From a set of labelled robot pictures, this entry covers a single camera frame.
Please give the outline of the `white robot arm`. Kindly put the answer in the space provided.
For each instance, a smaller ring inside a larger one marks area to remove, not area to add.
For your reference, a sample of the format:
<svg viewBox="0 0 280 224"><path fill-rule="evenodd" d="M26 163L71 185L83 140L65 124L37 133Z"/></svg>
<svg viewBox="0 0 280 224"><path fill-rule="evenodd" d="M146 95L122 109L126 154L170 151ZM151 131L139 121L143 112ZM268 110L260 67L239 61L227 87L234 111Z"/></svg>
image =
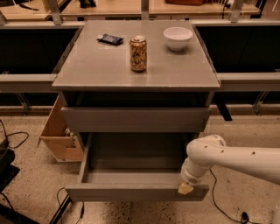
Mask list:
<svg viewBox="0 0 280 224"><path fill-rule="evenodd" d="M186 154L178 186L181 194L190 193L215 165L280 185L279 148L229 147L221 136L209 135L192 140Z"/></svg>

